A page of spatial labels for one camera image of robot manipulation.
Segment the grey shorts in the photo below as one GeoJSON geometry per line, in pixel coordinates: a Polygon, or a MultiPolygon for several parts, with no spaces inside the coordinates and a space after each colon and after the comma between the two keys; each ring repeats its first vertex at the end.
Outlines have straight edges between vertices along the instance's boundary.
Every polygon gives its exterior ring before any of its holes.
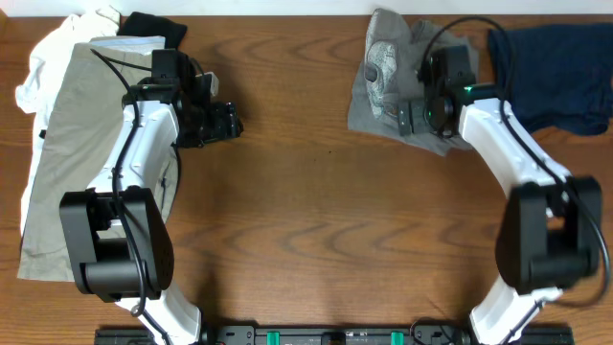
{"type": "Polygon", "coordinates": [[[423,84],[418,81],[421,59],[440,29],[428,20],[409,25],[395,11],[374,11],[366,32],[364,57],[352,86],[348,129],[394,139],[440,156],[452,149],[472,149],[459,137],[399,133],[398,106],[423,97],[423,84]]]}

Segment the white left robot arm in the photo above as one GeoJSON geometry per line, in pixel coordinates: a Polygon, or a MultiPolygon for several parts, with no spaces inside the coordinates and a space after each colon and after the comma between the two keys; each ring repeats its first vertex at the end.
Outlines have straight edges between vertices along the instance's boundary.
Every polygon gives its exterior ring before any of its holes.
{"type": "Polygon", "coordinates": [[[212,72],[189,77],[155,73],[122,98],[123,125],[98,175],[59,204],[74,281],[132,313],[139,328],[102,328],[97,344],[215,344],[204,321],[173,280],[174,253],[161,208],[162,174],[178,148],[237,138],[233,103],[215,103],[212,72]]]}

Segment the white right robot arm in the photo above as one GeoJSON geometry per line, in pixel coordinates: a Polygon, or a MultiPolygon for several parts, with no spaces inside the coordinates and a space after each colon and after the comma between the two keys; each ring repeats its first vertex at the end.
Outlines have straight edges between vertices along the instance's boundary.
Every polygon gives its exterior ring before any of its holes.
{"type": "Polygon", "coordinates": [[[601,300],[611,283],[611,257],[601,230],[602,190],[593,177],[574,177],[521,126],[511,105],[487,84],[454,87],[429,99],[399,102],[402,135],[438,129],[462,138],[483,158],[507,204],[495,245],[498,277],[472,309],[458,344],[512,344],[548,304],[579,280],[603,272],[601,300]]]}

